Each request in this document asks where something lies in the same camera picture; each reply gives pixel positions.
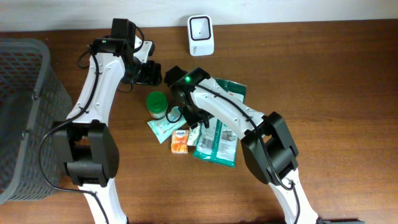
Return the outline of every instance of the black bracket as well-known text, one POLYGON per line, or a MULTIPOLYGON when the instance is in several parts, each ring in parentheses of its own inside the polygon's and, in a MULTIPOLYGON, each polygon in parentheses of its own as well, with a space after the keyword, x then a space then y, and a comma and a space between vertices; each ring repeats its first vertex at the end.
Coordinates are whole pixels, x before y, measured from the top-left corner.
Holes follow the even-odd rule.
POLYGON ((271 136, 262 148, 255 131, 246 131, 246 136, 241 140, 244 161, 250 172, 262 183, 278 183, 272 178, 270 165, 264 150, 268 151, 272 165, 281 179, 298 166, 296 157, 299 154, 293 137, 283 117, 276 112, 264 117, 264 122, 259 125, 261 135, 271 136))
POLYGON ((106 187, 118 172, 119 150, 104 123, 71 123, 54 133, 52 141, 61 169, 75 185, 106 187))

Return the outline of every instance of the gray plastic bin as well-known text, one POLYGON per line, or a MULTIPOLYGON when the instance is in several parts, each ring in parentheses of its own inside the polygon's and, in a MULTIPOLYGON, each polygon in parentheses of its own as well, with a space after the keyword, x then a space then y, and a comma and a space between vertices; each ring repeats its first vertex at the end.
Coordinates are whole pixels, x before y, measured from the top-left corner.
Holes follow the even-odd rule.
MULTIPOLYGON (((0 39, 0 204, 53 193, 40 175, 37 145, 54 121, 65 120, 72 99, 50 66, 47 46, 34 39, 0 39)), ((42 165, 58 185, 51 139, 42 165)))

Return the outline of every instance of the white backdrop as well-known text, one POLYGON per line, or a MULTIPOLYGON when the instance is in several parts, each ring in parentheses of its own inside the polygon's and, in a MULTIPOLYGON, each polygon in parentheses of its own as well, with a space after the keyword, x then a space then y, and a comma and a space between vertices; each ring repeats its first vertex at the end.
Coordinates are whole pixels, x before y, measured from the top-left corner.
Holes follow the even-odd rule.
POLYGON ((185 26, 208 14, 214 25, 398 18, 398 0, 0 0, 0 30, 185 26))

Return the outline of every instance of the green container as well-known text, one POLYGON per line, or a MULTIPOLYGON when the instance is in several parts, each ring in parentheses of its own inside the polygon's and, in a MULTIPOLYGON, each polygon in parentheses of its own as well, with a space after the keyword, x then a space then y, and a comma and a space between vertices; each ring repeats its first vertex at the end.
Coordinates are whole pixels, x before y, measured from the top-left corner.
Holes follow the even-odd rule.
POLYGON ((150 93, 147 97, 147 107, 150 115, 155 119, 161 119, 166 116, 166 110, 168 107, 166 96, 159 92, 150 93))

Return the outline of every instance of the orange label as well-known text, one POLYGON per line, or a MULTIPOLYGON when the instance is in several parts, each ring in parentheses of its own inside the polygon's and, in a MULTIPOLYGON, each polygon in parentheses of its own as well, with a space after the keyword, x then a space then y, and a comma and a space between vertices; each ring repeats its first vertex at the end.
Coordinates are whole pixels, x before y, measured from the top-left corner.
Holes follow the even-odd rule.
POLYGON ((188 153, 188 130, 175 130, 172 134, 172 153, 188 153))

